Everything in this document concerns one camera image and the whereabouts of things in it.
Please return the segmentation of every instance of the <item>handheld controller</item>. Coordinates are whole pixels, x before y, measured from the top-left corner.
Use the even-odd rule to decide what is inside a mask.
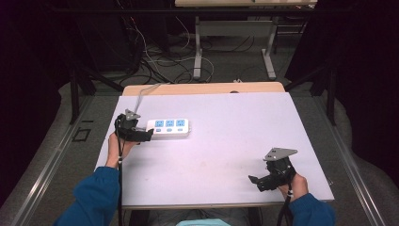
[[[145,131],[137,128],[139,115],[129,109],[125,110],[125,114],[120,114],[115,120],[116,134],[127,141],[145,142],[150,141],[153,129]]]
[[[273,148],[263,159],[266,161],[270,174],[263,178],[248,176],[252,184],[257,185],[260,191],[274,190],[278,186],[290,184],[296,171],[288,155],[297,153],[297,150]]]

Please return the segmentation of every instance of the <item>blue sleeve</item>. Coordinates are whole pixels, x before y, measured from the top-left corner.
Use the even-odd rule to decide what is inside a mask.
[[[294,215],[294,226],[335,225],[335,212],[332,207],[320,202],[308,193],[290,203]]]
[[[75,202],[54,225],[109,225],[118,206],[119,172],[98,167],[74,189]]]

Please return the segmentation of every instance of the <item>wrist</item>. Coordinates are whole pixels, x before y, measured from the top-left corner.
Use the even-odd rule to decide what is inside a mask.
[[[108,158],[106,160],[105,166],[117,169],[118,168],[118,158]]]

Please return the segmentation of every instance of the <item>person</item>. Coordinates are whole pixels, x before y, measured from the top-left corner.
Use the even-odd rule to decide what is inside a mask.
[[[293,224],[296,226],[335,225],[334,209],[325,202],[320,202],[308,190],[308,181],[298,173],[291,182],[293,197],[290,199],[289,208],[294,216]],[[288,194],[288,185],[279,186],[284,199]]]
[[[122,158],[126,157],[138,142],[120,141]],[[54,225],[109,225],[115,214],[120,194],[119,144],[115,133],[108,139],[108,157],[104,167],[98,167],[92,175],[81,181],[74,189],[74,203],[62,213]],[[279,190],[286,197],[288,186]],[[294,225],[334,225],[335,213],[330,205],[320,202],[308,190],[305,177],[295,175],[292,181],[294,196],[289,207]],[[210,221],[198,221],[206,218]],[[204,209],[185,211],[152,211],[149,225],[248,225],[246,208]]]
[[[122,158],[126,157],[138,142],[120,141]],[[104,167],[98,167],[92,175],[74,189],[74,203],[56,220],[54,225],[109,225],[118,206],[119,144],[115,133],[108,139],[108,156]]]

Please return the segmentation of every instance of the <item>cable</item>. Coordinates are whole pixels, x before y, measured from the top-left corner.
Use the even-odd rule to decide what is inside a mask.
[[[169,46],[171,46],[171,47],[173,47],[173,46],[179,46],[179,47],[180,47],[180,50],[183,50],[183,49],[188,49],[188,50],[189,50],[189,52],[188,52],[187,54],[185,54],[184,57],[187,56],[187,55],[189,55],[189,54],[191,54],[192,52],[194,52],[195,48],[194,48],[194,44],[191,44],[191,43],[193,42],[192,40],[190,40],[189,42],[187,42],[187,41],[185,41],[185,38],[184,38],[184,37],[181,37],[181,36],[173,36],[173,35],[169,35],[169,36],[172,37],[172,38],[177,38],[177,39],[179,39],[178,41],[175,41],[175,42],[170,43]]]
[[[193,76],[193,74],[192,73],[188,73],[188,75],[190,76],[190,78],[189,79],[180,79],[180,80],[178,80],[180,77],[182,77],[183,75],[186,75],[187,73],[180,73],[179,75],[177,75],[177,77],[175,78],[175,80],[174,80],[174,82],[176,83],[176,84],[182,84],[182,82],[183,81],[187,81],[187,82],[185,82],[185,83],[191,83],[193,80],[194,80],[194,76]]]
[[[142,90],[138,93],[138,97],[137,97],[137,101],[136,101],[136,107],[135,107],[135,110],[133,111],[134,114],[136,114],[136,112],[137,112],[137,110],[138,110],[138,107],[139,107],[140,104],[141,104],[141,100],[142,100],[142,98],[143,98],[142,92],[145,91],[145,90],[148,90],[148,89],[152,89],[152,88],[159,87],[159,86],[161,86],[162,84],[165,84],[165,83],[157,83],[157,84],[154,84],[154,85],[152,85],[152,86],[150,86],[150,87],[148,87],[148,88],[142,89]]]
[[[189,71],[189,69],[187,69],[181,62],[183,62],[183,61],[185,61],[186,59],[183,59],[183,60],[175,60],[175,59],[171,59],[170,58],[170,60],[155,60],[155,62],[156,63],[158,63],[159,65],[161,65],[160,64],[160,62],[166,62],[166,63],[173,63],[173,65],[169,65],[169,66],[166,66],[166,65],[161,65],[161,66],[164,66],[164,67],[173,67],[173,66],[176,66],[176,65],[179,65],[179,66],[181,66],[182,68],[184,68],[184,72],[182,72],[182,73],[180,73],[179,75],[177,75],[177,77],[175,77],[175,79],[173,80],[173,83],[180,83],[182,80],[178,80],[182,75],[184,75],[184,74],[189,74],[190,75],[190,79],[188,80],[188,82],[187,83],[190,83],[191,81],[192,81],[192,79],[194,79],[194,76],[193,76],[193,74]]]
[[[206,48],[203,48],[202,46],[201,46],[201,48],[203,48],[203,51],[204,52],[210,52],[210,53],[232,53],[232,52],[245,52],[245,51],[247,51],[247,50],[249,50],[252,46],[253,46],[253,43],[255,42],[255,37],[253,37],[252,36],[252,43],[249,45],[249,47],[247,48],[247,49],[244,49],[244,50],[237,50],[238,48],[240,48],[245,42],[247,42],[247,40],[250,38],[250,36],[248,36],[245,40],[243,40],[242,42],[241,42],[241,44],[239,44],[237,47],[235,47],[234,49],[232,49],[232,50],[211,50],[211,49],[206,49]]]
[[[185,34],[187,35],[187,44],[182,47],[182,49],[184,49],[190,43],[190,32],[188,32],[187,27],[185,27],[185,25],[182,23],[182,21],[178,17],[176,17],[176,20],[178,20],[180,22],[182,27],[185,29]]]
[[[147,85],[147,84],[149,84],[150,81],[153,79],[151,76],[146,75],[146,74],[136,74],[136,75],[134,75],[134,76],[129,76],[129,77],[126,77],[126,78],[123,78],[122,80],[120,80],[120,85],[122,86],[122,82],[126,81],[126,80],[129,79],[129,78],[133,78],[133,77],[147,77],[147,78],[148,78],[147,81],[145,81],[143,84],[139,84],[139,85]]]
[[[196,59],[195,57],[189,57],[189,58],[185,58],[185,59],[172,59],[171,61],[167,61],[167,60],[155,60],[154,62],[170,62],[170,63],[172,63],[172,62],[176,62],[176,65],[178,65],[179,63],[177,63],[177,62],[183,62],[183,61],[187,61],[187,60],[189,60],[189,59]],[[212,72],[211,72],[211,74],[214,74],[214,71],[215,71],[215,66],[214,66],[214,64],[211,62],[211,60],[209,60],[209,59],[207,59],[207,58],[205,58],[205,57],[201,57],[201,59],[205,59],[206,61],[208,61],[208,63],[211,65],[211,67],[212,67]]]
[[[142,62],[145,65],[145,67],[147,67],[147,69],[150,70],[160,80],[164,81],[165,83],[173,83],[170,79],[164,77],[161,73],[156,72],[147,61],[143,60]]]
[[[148,52],[147,52],[147,43],[146,43],[146,41],[145,41],[145,39],[144,39],[143,34],[137,29],[137,26],[136,26],[136,31],[140,34],[141,38],[143,39],[143,41],[144,41],[144,52],[146,53],[147,57],[150,59],[150,61],[151,61],[152,64],[154,65],[156,71],[151,67],[151,65],[150,65],[147,61],[144,60],[143,62],[145,62],[145,63],[147,64],[147,66],[148,66],[147,68],[148,68],[149,70],[151,70],[155,75],[159,76],[161,79],[163,79],[163,80],[165,80],[165,81],[168,81],[169,83],[173,83],[172,81],[170,81],[168,78],[164,77],[164,76],[159,72],[158,67],[156,67],[155,62],[153,62],[152,58],[149,56],[149,54],[148,54]]]
[[[119,4],[119,6],[120,6],[121,8],[123,8],[123,6],[120,4],[120,2],[119,2],[118,0],[117,0],[117,2],[118,2],[118,4]],[[82,5],[79,3],[79,1],[76,1],[76,3],[78,4],[78,6],[79,6],[80,8],[82,8]],[[91,23],[92,27],[95,29],[95,31],[97,32],[97,34],[100,36],[100,38],[104,41],[104,43],[106,44],[106,46],[108,46],[109,50],[111,50],[111,52],[112,52],[116,57],[120,58],[121,60],[123,60],[123,61],[125,61],[125,62],[127,62],[127,63],[129,63],[129,64],[133,64],[133,60],[130,60],[130,59],[125,58],[124,56],[121,56],[121,55],[114,49],[114,47],[113,47],[113,46],[108,42],[108,40],[104,37],[103,33],[99,30],[99,28],[97,27],[97,25],[96,25],[95,23],[93,23],[92,19],[90,19],[90,18],[86,18],[86,19]]]
[[[149,56],[149,54],[148,54],[148,52],[147,52],[147,42],[146,42],[146,39],[144,38],[144,36],[143,36],[143,34],[140,32],[140,30],[138,30],[137,25],[136,25],[136,22],[135,22],[135,20],[133,19],[133,17],[131,17],[130,19],[132,20],[133,24],[135,25],[136,32],[137,32],[138,34],[140,34],[141,38],[142,38],[143,41],[144,41],[144,53],[145,53],[146,56],[150,59],[150,61],[153,63],[153,66],[154,66],[155,69],[158,71],[158,73],[160,73],[159,70],[158,70],[158,67],[156,67],[156,64],[152,61],[152,58]]]
[[[209,77],[207,78],[207,79],[205,79],[205,80],[198,80],[199,81],[199,83],[210,83],[211,82],[211,80],[212,80],[212,73],[210,73],[208,70],[206,70],[206,69],[201,69],[201,70],[203,70],[203,71],[206,71],[207,73],[209,73],[210,75],[209,75]]]
[[[281,225],[281,221],[282,221],[282,217],[284,215],[290,215],[289,211],[290,209],[288,208],[288,204],[291,201],[291,197],[293,197],[293,188],[291,187],[291,183],[288,183],[288,194],[287,194],[287,198],[285,198],[285,202],[284,205],[281,207],[281,209],[279,210],[279,218],[277,221],[277,225],[280,226]]]
[[[117,128],[120,127],[120,121],[117,120],[116,121],[117,124]],[[122,155],[123,155],[123,147],[124,147],[124,141],[123,141],[123,147],[122,149],[120,148],[120,134],[118,132],[118,129],[115,130],[116,134],[117,134],[117,138],[118,138],[118,149],[119,149],[119,159],[118,159],[118,169],[120,171],[120,177],[119,177],[119,181],[120,181],[120,196],[118,199],[118,221],[119,221],[119,226],[122,226]]]

